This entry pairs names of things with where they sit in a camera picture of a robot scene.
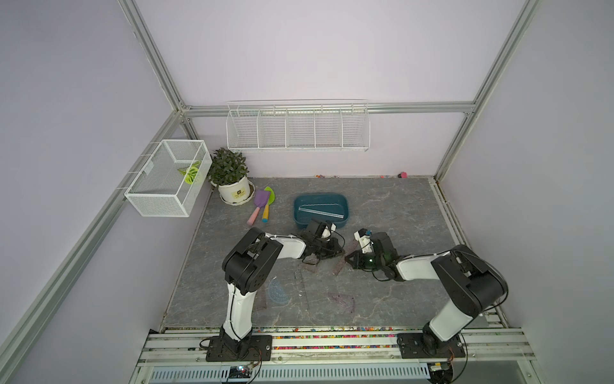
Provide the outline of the red straight ruler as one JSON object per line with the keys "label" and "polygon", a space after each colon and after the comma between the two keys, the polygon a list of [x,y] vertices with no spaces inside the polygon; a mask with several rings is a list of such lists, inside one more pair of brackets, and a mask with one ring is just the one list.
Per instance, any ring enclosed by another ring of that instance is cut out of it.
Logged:
{"label": "red straight ruler", "polygon": [[333,269],[333,272],[332,272],[333,276],[338,276],[341,273],[341,271],[344,269],[345,265],[346,265],[345,259],[340,259],[337,265]]}

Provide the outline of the teal plastic storage box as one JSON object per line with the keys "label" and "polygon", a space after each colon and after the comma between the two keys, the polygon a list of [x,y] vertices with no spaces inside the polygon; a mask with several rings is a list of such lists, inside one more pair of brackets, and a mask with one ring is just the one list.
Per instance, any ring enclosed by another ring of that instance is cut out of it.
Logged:
{"label": "teal plastic storage box", "polygon": [[330,221],[342,228],[350,218],[348,200],[336,193],[299,195],[294,199],[294,222],[298,229],[305,229],[312,219]]}

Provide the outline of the clear straight ruler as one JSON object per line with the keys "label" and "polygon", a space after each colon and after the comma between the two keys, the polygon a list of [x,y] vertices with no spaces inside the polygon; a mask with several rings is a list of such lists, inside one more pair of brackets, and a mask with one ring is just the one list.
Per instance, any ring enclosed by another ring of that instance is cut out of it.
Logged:
{"label": "clear straight ruler", "polygon": [[304,204],[299,206],[298,211],[341,220],[346,218],[343,206],[337,203]]}

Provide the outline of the green potted plant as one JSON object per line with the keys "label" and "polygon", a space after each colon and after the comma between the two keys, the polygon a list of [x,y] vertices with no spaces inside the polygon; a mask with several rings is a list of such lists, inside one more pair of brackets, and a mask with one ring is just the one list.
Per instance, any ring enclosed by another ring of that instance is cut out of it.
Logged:
{"label": "green potted plant", "polygon": [[248,174],[246,156],[221,147],[214,152],[207,177],[215,187],[219,187],[240,182]]}

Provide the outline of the green item in basket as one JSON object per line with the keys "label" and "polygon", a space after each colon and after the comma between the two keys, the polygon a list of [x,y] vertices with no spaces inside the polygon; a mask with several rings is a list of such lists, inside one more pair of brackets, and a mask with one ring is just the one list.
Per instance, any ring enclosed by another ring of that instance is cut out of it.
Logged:
{"label": "green item in basket", "polygon": [[183,176],[183,180],[186,184],[192,185],[195,181],[199,181],[201,179],[200,166],[201,162],[196,161],[187,168],[179,169],[178,172]]}

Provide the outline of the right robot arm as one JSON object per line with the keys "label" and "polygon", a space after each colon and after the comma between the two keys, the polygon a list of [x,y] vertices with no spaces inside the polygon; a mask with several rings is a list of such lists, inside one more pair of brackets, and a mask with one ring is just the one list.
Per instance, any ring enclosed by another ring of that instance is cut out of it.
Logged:
{"label": "right robot arm", "polygon": [[358,248],[345,257],[354,270],[382,272],[386,282],[437,280],[444,287],[449,301],[425,324],[420,339],[425,349],[447,347],[475,318],[496,307],[497,300],[507,299],[502,274],[464,244],[435,254],[402,256],[385,232],[361,229],[354,240]]}

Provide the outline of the clear long ruler on table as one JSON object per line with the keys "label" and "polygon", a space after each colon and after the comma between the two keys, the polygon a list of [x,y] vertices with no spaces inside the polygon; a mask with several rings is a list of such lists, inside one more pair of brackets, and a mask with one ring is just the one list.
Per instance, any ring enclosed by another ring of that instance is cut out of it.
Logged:
{"label": "clear long ruler on table", "polygon": [[305,309],[309,310],[310,301],[307,295],[307,291],[305,287],[305,280],[304,280],[302,270],[301,269],[296,270],[294,272],[294,276],[295,276],[295,279],[297,280],[297,291],[298,291],[299,297],[301,298],[302,305],[305,307]]}

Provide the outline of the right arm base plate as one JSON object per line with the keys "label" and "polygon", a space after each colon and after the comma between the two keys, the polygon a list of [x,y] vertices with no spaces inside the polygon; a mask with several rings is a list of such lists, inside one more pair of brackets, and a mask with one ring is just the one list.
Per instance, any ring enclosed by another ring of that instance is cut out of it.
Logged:
{"label": "right arm base plate", "polygon": [[431,334],[402,333],[398,334],[397,344],[401,358],[438,358],[452,360],[465,358],[467,353],[460,334],[453,336],[449,341],[442,342]]}

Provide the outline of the white pot saucer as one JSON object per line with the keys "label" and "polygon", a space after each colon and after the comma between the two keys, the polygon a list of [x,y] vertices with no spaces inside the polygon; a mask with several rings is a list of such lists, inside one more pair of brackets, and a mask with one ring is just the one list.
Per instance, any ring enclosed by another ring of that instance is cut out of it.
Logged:
{"label": "white pot saucer", "polygon": [[233,184],[220,186],[213,182],[210,184],[218,191],[223,203],[230,206],[241,206],[247,203],[255,193],[254,184],[247,177]]}

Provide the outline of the white plant pot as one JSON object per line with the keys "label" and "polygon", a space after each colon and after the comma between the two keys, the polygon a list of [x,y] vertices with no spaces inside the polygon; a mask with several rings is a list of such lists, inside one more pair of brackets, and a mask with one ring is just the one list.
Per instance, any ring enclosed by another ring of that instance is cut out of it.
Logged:
{"label": "white plant pot", "polygon": [[217,187],[222,200],[229,204],[238,204],[251,196],[249,179],[243,176],[238,182],[220,185]]}

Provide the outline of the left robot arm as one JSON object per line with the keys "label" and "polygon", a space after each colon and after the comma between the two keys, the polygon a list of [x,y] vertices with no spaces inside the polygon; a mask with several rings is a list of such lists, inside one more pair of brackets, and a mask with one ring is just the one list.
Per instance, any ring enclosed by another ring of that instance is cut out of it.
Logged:
{"label": "left robot arm", "polygon": [[240,343],[251,336],[256,292],[265,283],[276,262],[283,259],[330,259],[344,251],[345,239],[331,221],[311,220],[296,235],[274,235],[251,228],[227,254],[222,270],[229,293],[221,336]]}

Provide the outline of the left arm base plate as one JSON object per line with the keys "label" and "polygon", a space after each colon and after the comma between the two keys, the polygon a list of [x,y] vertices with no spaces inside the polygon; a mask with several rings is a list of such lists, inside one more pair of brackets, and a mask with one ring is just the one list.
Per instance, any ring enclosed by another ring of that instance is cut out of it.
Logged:
{"label": "left arm base plate", "polygon": [[230,336],[214,336],[206,348],[208,362],[268,362],[273,352],[273,337],[250,335],[237,341]]}

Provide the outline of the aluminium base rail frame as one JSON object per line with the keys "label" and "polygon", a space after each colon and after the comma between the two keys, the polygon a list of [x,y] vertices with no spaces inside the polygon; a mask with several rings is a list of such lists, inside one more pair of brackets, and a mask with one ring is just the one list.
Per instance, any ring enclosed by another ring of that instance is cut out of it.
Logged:
{"label": "aluminium base rail frame", "polygon": [[233,361],[214,329],[147,337],[132,383],[546,383],[520,329],[468,329],[440,355],[399,327],[257,328],[263,342]]}

